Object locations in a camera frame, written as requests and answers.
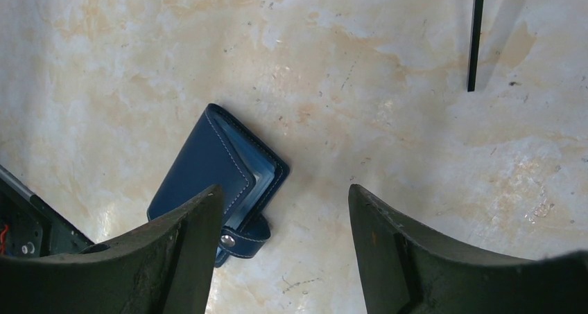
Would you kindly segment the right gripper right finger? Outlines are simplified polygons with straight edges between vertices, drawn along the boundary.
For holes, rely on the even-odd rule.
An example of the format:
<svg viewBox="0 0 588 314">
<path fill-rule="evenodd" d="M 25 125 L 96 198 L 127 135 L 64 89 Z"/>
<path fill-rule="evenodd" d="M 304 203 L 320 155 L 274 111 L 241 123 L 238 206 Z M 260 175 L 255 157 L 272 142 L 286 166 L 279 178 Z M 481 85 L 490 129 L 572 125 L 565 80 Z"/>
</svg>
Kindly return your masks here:
<svg viewBox="0 0 588 314">
<path fill-rule="evenodd" d="M 369 313 L 586 313 L 587 253 L 538 261 L 484 250 L 358 184 L 350 224 Z"/>
</svg>

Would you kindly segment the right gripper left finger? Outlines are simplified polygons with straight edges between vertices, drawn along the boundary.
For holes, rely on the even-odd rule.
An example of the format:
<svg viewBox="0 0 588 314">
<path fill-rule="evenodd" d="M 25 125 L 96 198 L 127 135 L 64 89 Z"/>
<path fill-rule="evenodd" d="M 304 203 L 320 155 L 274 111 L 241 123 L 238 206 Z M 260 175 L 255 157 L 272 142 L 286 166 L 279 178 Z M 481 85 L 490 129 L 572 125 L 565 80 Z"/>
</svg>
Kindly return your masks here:
<svg viewBox="0 0 588 314">
<path fill-rule="evenodd" d="M 1 258 L 2 313 L 204 313 L 222 228 L 223 192 L 77 254 Z"/>
</svg>

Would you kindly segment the blue leather card holder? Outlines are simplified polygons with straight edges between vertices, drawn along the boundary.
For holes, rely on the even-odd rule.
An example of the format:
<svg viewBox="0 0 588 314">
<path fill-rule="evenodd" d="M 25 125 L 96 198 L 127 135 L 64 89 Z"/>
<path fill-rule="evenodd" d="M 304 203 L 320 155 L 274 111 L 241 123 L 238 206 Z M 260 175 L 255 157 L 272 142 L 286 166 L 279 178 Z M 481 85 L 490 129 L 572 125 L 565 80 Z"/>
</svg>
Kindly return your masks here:
<svg viewBox="0 0 588 314">
<path fill-rule="evenodd" d="M 251 259 L 271 237 L 263 211 L 290 173 L 287 163 L 217 104 L 205 108 L 146 215 L 156 219 L 212 185 L 223 191 L 215 266 Z"/>
</svg>

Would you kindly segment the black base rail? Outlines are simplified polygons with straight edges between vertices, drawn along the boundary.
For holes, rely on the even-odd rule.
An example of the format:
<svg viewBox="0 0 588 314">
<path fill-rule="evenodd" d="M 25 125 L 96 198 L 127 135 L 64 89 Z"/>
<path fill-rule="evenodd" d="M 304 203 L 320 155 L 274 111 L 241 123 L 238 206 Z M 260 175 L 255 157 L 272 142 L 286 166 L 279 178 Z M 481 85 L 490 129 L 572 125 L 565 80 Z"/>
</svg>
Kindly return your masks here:
<svg viewBox="0 0 588 314">
<path fill-rule="evenodd" d="M 82 252 L 94 244 L 1 167 L 1 255 L 37 258 Z"/>
</svg>

